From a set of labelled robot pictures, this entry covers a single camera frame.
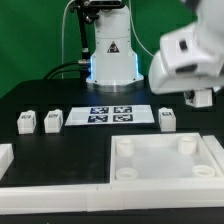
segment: black tabletop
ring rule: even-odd
[[[58,134],[44,131],[50,110],[61,109],[65,121],[72,107],[142,104],[151,105],[154,124],[63,125]],[[12,143],[15,156],[0,187],[108,183],[111,136],[161,133],[158,109],[162,107],[173,109],[178,133],[215,135],[224,144],[222,91],[214,97],[213,107],[195,109],[185,105],[182,93],[154,95],[147,85],[125,93],[102,93],[81,88],[79,80],[72,79],[23,82],[0,100],[0,144]],[[17,119],[28,110],[36,112],[37,127],[34,134],[19,135]],[[221,223],[223,212],[222,208],[201,208],[2,216],[0,223],[20,219],[21,223]]]

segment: warning label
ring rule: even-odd
[[[115,44],[115,42],[113,41],[112,44],[110,45],[109,50],[107,51],[107,53],[120,53],[117,45]]]

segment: green backdrop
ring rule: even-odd
[[[159,49],[162,34],[195,19],[179,0],[132,0],[133,20],[140,40],[152,53]],[[41,79],[61,64],[61,24],[68,0],[0,1],[0,97],[18,83]],[[93,25],[87,27],[94,51]],[[80,36],[76,13],[68,13],[65,61],[80,59]],[[151,58],[132,38],[139,55],[140,72],[148,74]]]

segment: marker sheet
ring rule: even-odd
[[[150,105],[74,107],[65,126],[154,123]]]

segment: white cube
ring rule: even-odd
[[[44,119],[46,133],[58,133],[63,124],[63,113],[61,110],[49,111]]]
[[[36,114],[34,111],[29,110],[22,112],[17,120],[19,134],[31,134],[36,127]]]
[[[162,132],[176,131],[176,117],[172,109],[159,110],[159,124]]]
[[[200,89],[185,92],[184,97],[186,104],[192,107],[211,107],[213,105],[211,89]]]

